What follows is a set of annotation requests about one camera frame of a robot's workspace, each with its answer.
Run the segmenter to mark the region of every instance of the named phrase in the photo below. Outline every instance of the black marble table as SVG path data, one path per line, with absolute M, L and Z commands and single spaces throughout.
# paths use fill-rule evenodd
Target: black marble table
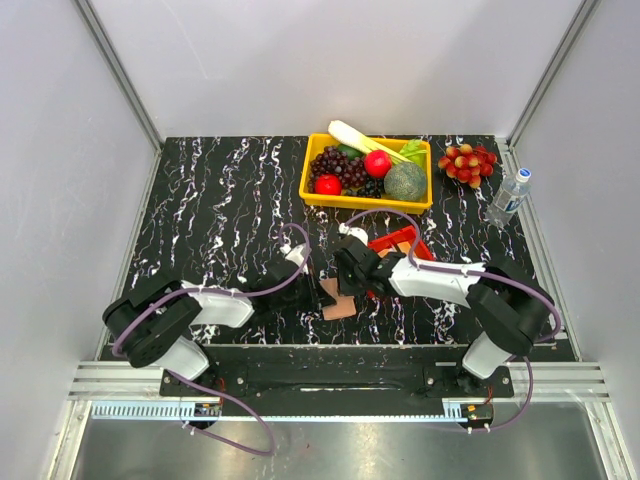
M 436 259 L 477 262 L 507 254 L 535 275 L 517 218 L 503 231 L 482 221 L 500 185 L 502 168 L 478 190 L 461 187 L 437 168 L 449 145 L 484 145 L 499 155 L 491 136 L 423 136 L 432 148 L 430 210 L 416 216 Z M 251 271 L 280 255 L 277 233 L 296 222 L 308 232 L 321 278 L 335 275 L 338 225 L 353 210 L 309 207 L 298 195 L 307 137 L 189 137 L 167 139 L 135 246 L 125 290 L 158 269 L 208 286 L 241 287 Z M 406 226 L 394 215 L 359 223 L 370 238 Z M 293 243 L 296 235 L 292 233 Z M 324 321 L 317 311 L 272 313 L 244 327 L 192 330 L 207 344 L 467 344 L 481 329 L 468 309 L 424 298 L 356 299 L 358 314 Z

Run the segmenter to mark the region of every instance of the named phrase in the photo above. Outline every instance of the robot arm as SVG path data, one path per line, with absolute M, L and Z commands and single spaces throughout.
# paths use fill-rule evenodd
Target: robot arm
M 255 275 L 244 287 L 246 291 L 271 288 L 289 278 L 302 264 L 306 245 L 283 249 L 284 257 L 278 257 L 266 265 L 264 275 Z M 281 290 L 279 294 L 256 297 L 212 293 L 185 293 L 158 308 L 149 318 L 136 327 L 122 345 L 131 366 L 135 368 L 158 365 L 193 380 L 209 368 L 209 360 L 202 349 L 182 335 L 195 325 L 225 325 L 239 328 L 254 313 L 281 308 L 283 305 L 309 302 L 328 306 L 335 300 L 315 281 L 311 265 L 304 275 Z M 141 279 L 127 294 L 109 305 L 103 313 L 103 321 L 115 338 L 118 338 L 145 310 L 170 292 L 197 286 L 159 271 Z
M 490 272 L 525 284 L 549 295 L 511 259 L 494 259 L 487 264 L 454 265 L 416 259 L 418 265 L 450 269 L 451 273 L 418 269 L 404 253 L 381 258 L 366 246 L 366 233 L 345 231 L 334 255 L 338 264 L 338 287 L 345 295 L 372 291 L 378 295 L 421 296 L 445 300 L 470 308 L 484 332 L 471 344 L 462 361 L 466 371 L 480 379 L 513 355 L 529 354 L 549 318 L 538 299 L 503 283 L 468 272 Z
M 502 283 L 467 275 L 488 271 L 524 283 L 549 298 L 538 284 L 510 259 L 490 263 L 452 265 L 418 260 L 418 264 L 450 269 L 451 273 L 415 268 L 404 253 L 391 252 L 381 258 L 366 245 L 361 229 L 349 229 L 335 250 L 338 288 L 343 295 L 372 291 L 388 296 L 422 296 L 457 303 L 473 310 L 484 332 L 469 347 L 462 366 L 480 379 L 491 376 L 512 355 L 527 355 L 540 335 L 549 312 L 537 299 Z M 243 289 L 258 291 L 282 283 L 301 265 L 304 245 L 283 252 L 286 256 L 266 266 Z M 202 349 L 182 334 L 191 325 L 217 324 L 238 328 L 254 313 L 270 311 L 293 302 L 312 302 L 318 307 L 333 302 L 315 282 L 309 264 L 304 275 L 278 294 L 249 300 L 241 296 L 190 293 L 176 297 L 157 309 L 149 320 L 133 330 L 122 345 L 133 367 L 162 366 L 193 380 L 209 367 Z M 150 305 L 169 292 L 194 287 L 164 272 L 140 281 L 103 314 L 103 320 L 117 338 Z

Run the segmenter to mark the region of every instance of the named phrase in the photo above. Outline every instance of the yellow basket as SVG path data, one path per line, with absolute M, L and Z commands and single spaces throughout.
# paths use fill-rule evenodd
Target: yellow basket
M 391 150 L 399 152 L 406 145 L 408 140 L 395 140 L 390 138 L 374 138 L 381 145 Z M 339 142 L 328 133 L 314 133 L 309 137 L 307 153 L 304 157 L 304 167 L 302 168 L 302 180 L 300 181 L 300 197 L 307 205 L 320 205 L 322 207 L 355 208 L 358 210 L 369 210 L 371 208 L 394 208 L 405 213 L 423 213 L 433 204 L 433 186 L 431 184 L 431 147 L 429 143 L 422 142 L 420 146 L 427 151 L 424 162 L 424 172 L 427 174 L 427 191 L 419 202 L 401 202 L 393 200 L 388 195 L 382 198 L 346 197 L 344 195 L 319 195 L 309 193 L 307 183 L 311 174 L 311 161 L 322 153 L 324 147 L 339 145 Z

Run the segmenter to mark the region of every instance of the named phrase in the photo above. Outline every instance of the plastic water bottle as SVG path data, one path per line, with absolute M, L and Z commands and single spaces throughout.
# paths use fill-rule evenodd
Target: plastic water bottle
M 504 228 L 527 198 L 531 189 L 530 178 L 531 171 L 526 168 L 521 168 L 515 175 L 506 177 L 493 198 L 493 203 L 487 208 L 485 220 L 498 228 Z

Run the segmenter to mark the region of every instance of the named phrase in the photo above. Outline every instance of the green melon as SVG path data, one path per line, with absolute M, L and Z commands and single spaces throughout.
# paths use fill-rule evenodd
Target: green melon
M 427 175 L 413 162 L 398 163 L 385 175 L 384 190 L 396 200 L 417 202 L 427 191 Z

